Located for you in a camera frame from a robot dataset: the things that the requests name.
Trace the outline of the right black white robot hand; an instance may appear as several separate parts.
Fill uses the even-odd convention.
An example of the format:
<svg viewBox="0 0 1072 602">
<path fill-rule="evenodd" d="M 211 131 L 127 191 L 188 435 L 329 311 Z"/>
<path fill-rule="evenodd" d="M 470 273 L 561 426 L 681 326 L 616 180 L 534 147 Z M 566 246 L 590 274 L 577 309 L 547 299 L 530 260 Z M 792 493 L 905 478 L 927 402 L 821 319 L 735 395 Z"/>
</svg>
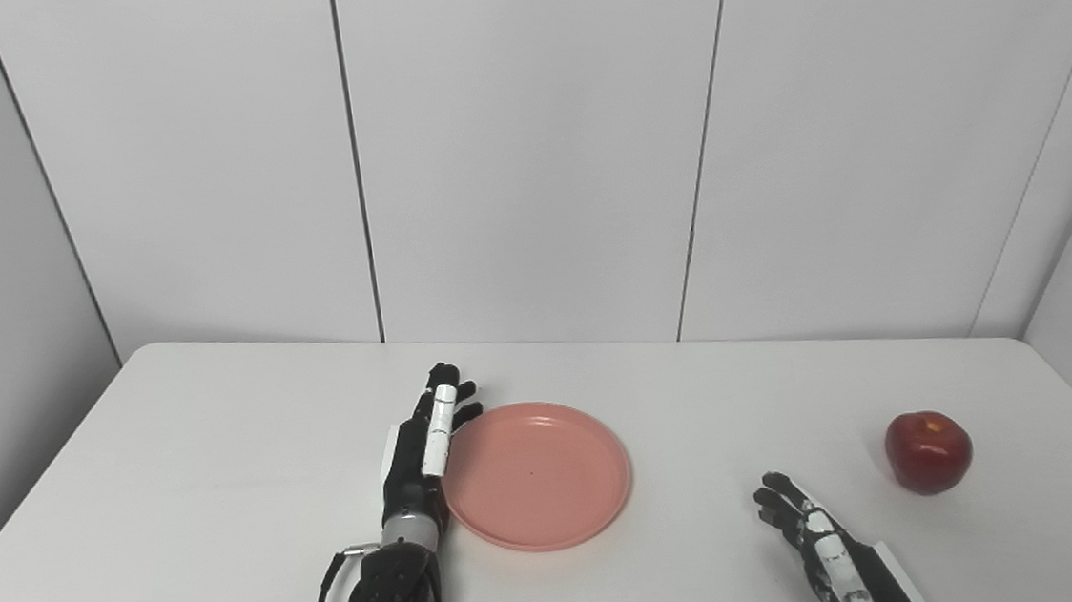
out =
<svg viewBox="0 0 1072 602">
<path fill-rule="evenodd" d="M 927 602 L 883 543 L 865 544 L 781 472 L 761 476 L 753 494 L 758 517 L 780 530 L 800 556 L 821 602 Z"/>
</svg>

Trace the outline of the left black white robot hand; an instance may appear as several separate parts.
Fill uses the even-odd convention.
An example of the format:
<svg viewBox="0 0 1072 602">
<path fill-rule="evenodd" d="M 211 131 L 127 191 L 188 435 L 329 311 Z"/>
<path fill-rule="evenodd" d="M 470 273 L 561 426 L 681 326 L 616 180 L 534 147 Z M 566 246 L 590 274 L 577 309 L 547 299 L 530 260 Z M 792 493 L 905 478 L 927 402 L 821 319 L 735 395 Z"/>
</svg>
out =
<svg viewBox="0 0 1072 602">
<path fill-rule="evenodd" d="M 482 402 L 471 402 L 477 392 L 477 383 L 460 382 L 462 372 L 457 365 L 440 362 L 429 371 L 425 392 L 418 398 L 410 419 L 398 425 L 391 464 L 381 490 L 383 515 L 387 523 L 399 513 L 411 513 L 432 520 L 437 531 L 444 532 L 449 520 L 449 508 L 445 500 L 443 482 L 437 475 L 423 475 L 425 449 L 429 437 L 429 422 L 434 413 L 434 404 L 443 385 L 455 389 L 455 413 L 451 420 L 451 435 L 463 428 L 470 421 L 483 413 Z"/>
</svg>

